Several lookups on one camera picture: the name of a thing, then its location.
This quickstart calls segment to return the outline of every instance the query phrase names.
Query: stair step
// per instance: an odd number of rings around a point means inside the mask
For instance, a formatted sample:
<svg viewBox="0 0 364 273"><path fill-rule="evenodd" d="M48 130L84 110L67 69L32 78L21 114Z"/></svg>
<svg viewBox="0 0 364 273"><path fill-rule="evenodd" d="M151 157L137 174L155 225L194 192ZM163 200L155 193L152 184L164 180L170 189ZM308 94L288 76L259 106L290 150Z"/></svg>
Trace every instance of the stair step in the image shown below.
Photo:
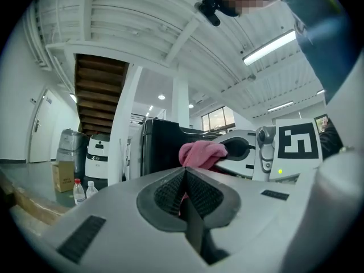
<svg viewBox="0 0 364 273"><path fill-rule="evenodd" d="M91 123L92 125L102 125L102 126L108 126L112 127L113 122L112 121L103 121L101 119L95 119L91 117L81 117L82 123Z"/></svg>
<svg viewBox="0 0 364 273"><path fill-rule="evenodd" d="M86 130L94 130L94 131L99 131L101 133L111 134L111 128L109 128L109 127L87 124L87 125L84 125L83 128Z"/></svg>
<svg viewBox="0 0 364 273"><path fill-rule="evenodd" d="M85 90L95 91L95 92L100 92L100 93L109 92L109 93L115 93L117 95L120 95L120 93L121 93L120 86L109 85L109 84L104 84L104 83L95 82L95 81L80 80L79 82L77 82L76 85Z"/></svg>
<svg viewBox="0 0 364 273"><path fill-rule="evenodd" d="M101 93L96 92L90 92L90 91L84 91L80 90L77 92L78 98L84 98L91 101L106 101L106 102L112 102L117 104L119 102L119 97L117 96L111 96L111 95L105 95Z"/></svg>
<svg viewBox="0 0 364 273"><path fill-rule="evenodd" d="M108 82L116 86L121 86L124 78L122 75L86 68L79 68L77 74L85 80Z"/></svg>
<svg viewBox="0 0 364 273"><path fill-rule="evenodd" d="M107 57L78 55L78 64L82 68L97 69L109 73L123 75L126 63Z"/></svg>
<svg viewBox="0 0 364 273"><path fill-rule="evenodd" d="M86 130L85 134L88 135L89 137L91 137L94 134L96 134L96 132L95 131L92 131L92 130Z"/></svg>
<svg viewBox="0 0 364 273"><path fill-rule="evenodd" d="M113 113L115 113L115 111L116 111L116 106L111 106L111 105L87 101L87 100L79 100L78 105L82 106L82 107L97 109L97 110L101 110L101 111L108 111L108 112L113 112Z"/></svg>
<svg viewBox="0 0 364 273"><path fill-rule="evenodd" d="M100 111L96 111L96 110L83 109L83 108L80 108L78 110L78 112L81 115L86 115L88 117L109 119L111 121L114 120L114 114L111 114L111 113L104 113L104 112L100 112Z"/></svg>

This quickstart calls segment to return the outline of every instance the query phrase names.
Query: window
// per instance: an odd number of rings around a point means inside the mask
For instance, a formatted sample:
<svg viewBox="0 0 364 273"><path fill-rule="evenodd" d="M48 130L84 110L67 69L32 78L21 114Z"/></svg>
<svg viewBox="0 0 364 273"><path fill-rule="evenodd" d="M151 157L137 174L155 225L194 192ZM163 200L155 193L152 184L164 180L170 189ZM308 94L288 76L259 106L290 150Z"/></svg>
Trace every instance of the window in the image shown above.
<svg viewBox="0 0 364 273"><path fill-rule="evenodd" d="M205 115L202 117L202 127L204 131L210 130L209 115Z"/></svg>
<svg viewBox="0 0 364 273"><path fill-rule="evenodd" d="M219 129L220 127L225 126L224 113L222 109L216 110L209 114L210 117L210 129Z"/></svg>
<svg viewBox="0 0 364 273"><path fill-rule="evenodd" d="M225 106L224 114L225 114L226 125L231 125L235 123L234 112L230 108Z"/></svg>
<svg viewBox="0 0 364 273"><path fill-rule="evenodd" d="M202 117L204 131L222 131L235 126L234 112L223 107Z"/></svg>

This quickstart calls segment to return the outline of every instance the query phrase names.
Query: plastic bottle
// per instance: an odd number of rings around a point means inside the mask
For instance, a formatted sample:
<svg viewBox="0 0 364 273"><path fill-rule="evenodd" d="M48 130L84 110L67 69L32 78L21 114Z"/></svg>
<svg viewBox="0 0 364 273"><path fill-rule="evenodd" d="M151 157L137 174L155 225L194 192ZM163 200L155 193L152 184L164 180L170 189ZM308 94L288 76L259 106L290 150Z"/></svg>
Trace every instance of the plastic bottle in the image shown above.
<svg viewBox="0 0 364 273"><path fill-rule="evenodd" d="M95 188L95 184L93 181L88 181L87 184L89 185L89 188L87 188L86 196L87 198L90 198L97 193L97 189Z"/></svg>
<svg viewBox="0 0 364 273"><path fill-rule="evenodd" d="M75 179L75 185L73 187L73 197L75 198L76 205L85 201L85 191L81 186L80 179Z"/></svg>

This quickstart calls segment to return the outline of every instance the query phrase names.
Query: wooden board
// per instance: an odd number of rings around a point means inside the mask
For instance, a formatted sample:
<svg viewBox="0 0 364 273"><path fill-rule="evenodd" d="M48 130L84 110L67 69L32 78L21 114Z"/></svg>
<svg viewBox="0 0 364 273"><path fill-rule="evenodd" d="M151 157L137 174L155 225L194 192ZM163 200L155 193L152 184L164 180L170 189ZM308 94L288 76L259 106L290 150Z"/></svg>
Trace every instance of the wooden board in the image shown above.
<svg viewBox="0 0 364 273"><path fill-rule="evenodd" d="M111 134L111 128L109 128L109 127L103 127L103 126L98 126L98 125L85 124L84 125L84 129L86 129L86 130L94 130L94 131L99 131L101 133Z"/></svg>
<svg viewBox="0 0 364 273"><path fill-rule="evenodd" d="M97 69L109 73L122 75L126 63L123 61L97 57L91 55L79 55L78 63L82 68Z"/></svg>
<svg viewBox="0 0 364 273"><path fill-rule="evenodd" d="M84 98L90 101L97 101L97 102L107 102L107 103L112 103L112 105L117 105L119 102L119 97L117 96L111 96L111 95L106 95L106 94L102 94L102 93L97 93L97 92L90 92L90 91L84 91L81 90L78 92L77 94L78 98Z"/></svg>
<svg viewBox="0 0 364 273"><path fill-rule="evenodd" d="M112 127L113 122L112 121L104 121L101 119L96 119L92 117L81 117L81 121L85 123L91 123L92 125L101 125L101 126L107 126Z"/></svg>
<svg viewBox="0 0 364 273"><path fill-rule="evenodd" d="M96 110L90 110L90 109L83 109L79 111L81 115L87 115L88 117L95 117L95 118L102 118L102 119L108 119L108 120L114 120L114 114L112 113L105 113L100 112Z"/></svg>
<svg viewBox="0 0 364 273"><path fill-rule="evenodd" d="M96 80L98 82L107 80L108 82L115 81L115 84L120 84L123 81L122 75L107 73L94 69L79 68L77 74L83 79Z"/></svg>
<svg viewBox="0 0 364 273"><path fill-rule="evenodd" d="M75 95L82 132L110 134L129 64L79 54L75 68Z"/></svg>
<svg viewBox="0 0 364 273"><path fill-rule="evenodd" d="M102 103L92 102L92 101L86 101L86 100L79 100L78 105L81 106L81 107L87 107L87 108L90 108L90 109L97 109L97 110L100 110L100 111L109 111L109 112L113 112L113 113L115 113L115 111L116 111L116 106L111 106L111 105L107 105L107 104L102 104Z"/></svg>
<svg viewBox="0 0 364 273"><path fill-rule="evenodd" d="M106 94L116 94L116 95L120 95L121 93L120 86L109 85L89 80L80 80L76 84L78 87L80 87L80 89L91 92L103 92Z"/></svg>

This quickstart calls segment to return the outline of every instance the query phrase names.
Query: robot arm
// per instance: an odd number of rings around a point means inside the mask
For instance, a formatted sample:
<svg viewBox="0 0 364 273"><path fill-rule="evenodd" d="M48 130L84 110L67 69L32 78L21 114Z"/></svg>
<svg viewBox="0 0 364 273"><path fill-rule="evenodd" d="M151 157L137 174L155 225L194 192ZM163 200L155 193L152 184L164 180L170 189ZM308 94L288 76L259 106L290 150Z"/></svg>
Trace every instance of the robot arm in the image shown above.
<svg viewBox="0 0 364 273"><path fill-rule="evenodd" d="M294 180L322 162L319 132L312 119L278 120L276 126L232 131L214 142L228 151L217 168L258 181Z"/></svg>

